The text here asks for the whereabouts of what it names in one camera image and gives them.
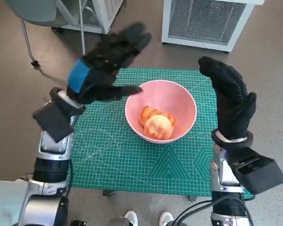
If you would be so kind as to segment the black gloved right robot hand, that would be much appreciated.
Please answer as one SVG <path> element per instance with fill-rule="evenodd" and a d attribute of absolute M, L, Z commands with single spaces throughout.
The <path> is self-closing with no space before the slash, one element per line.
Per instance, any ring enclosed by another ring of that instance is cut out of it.
<path fill-rule="evenodd" d="M 232 66 L 208 56 L 198 60 L 200 73 L 209 77 L 216 93 L 217 131 L 226 141 L 247 137 L 257 95 L 248 92 L 243 77 Z"/>

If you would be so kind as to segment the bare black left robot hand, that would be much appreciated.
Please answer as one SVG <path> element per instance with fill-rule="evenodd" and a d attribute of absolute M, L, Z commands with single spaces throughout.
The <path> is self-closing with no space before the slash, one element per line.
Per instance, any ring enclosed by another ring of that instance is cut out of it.
<path fill-rule="evenodd" d="M 68 77 L 67 95 L 87 105 L 142 92 L 139 86 L 114 86 L 114 82 L 119 70 L 129 67 L 150 40 L 151 34 L 142 22 L 105 36 L 92 51 L 77 60 Z"/>

